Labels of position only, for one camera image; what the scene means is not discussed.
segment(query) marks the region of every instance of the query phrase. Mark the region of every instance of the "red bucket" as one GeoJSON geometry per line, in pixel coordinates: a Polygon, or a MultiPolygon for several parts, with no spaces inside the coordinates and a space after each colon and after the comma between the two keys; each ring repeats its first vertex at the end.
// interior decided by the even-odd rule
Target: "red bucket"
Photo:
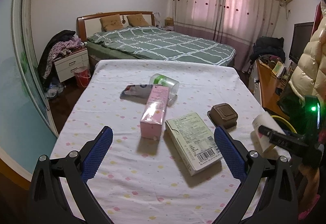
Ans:
{"type": "Polygon", "coordinates": [[[79,88],[86,88],[91,78],[91,73],[87,67],[79,67],[74,71],[77,85],[79,88]]]}

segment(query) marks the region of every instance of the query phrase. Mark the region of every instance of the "double bed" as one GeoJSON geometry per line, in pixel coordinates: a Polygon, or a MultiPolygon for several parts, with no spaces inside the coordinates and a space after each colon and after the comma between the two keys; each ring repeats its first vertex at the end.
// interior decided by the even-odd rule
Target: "double bed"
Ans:
{"type": "Polygon", "coordinates": [[[233,66],[235,50],[212,40],[155,27],[153,12],[99,13],[77,19],[92,65],[101,59],[155,59],[233,66]],[[149,26],[132,27],[126,16],[142,14],[149,26]],[[104,31],[100,18],[120,15],[123,29],[104,31]]]}

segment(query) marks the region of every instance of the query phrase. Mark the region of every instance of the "white box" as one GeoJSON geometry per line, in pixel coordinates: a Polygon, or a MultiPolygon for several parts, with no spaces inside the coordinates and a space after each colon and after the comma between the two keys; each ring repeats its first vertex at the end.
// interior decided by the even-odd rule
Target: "white box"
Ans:
{"type": "Polygon", "coordinates": [[[197,113],[169,119],[165,123],[191,176],[222,159],[213,133],[197,113]]]}

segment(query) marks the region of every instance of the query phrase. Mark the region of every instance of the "pink box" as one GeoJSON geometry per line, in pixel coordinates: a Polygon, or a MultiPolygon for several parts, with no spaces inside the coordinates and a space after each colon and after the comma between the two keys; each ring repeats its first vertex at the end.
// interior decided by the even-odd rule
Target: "pink box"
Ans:
{"type": "Polygon", "coordinates": [[[141,136],[159,140],[169,97],[169,88],[154,85],[141,118],[141,136]]]}

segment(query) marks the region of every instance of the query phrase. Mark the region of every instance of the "green bed sheet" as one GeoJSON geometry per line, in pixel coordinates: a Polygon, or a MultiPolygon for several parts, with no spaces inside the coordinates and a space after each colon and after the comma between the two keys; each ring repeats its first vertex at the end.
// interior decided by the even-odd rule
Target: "green bed sheet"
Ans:
{"type": "Polygon", "coordinates": [[[89,55],[100,59],[158,59],[228,66],[235,56],[231,46],[152,26],[100,32],[88,39],[89,55]]]}

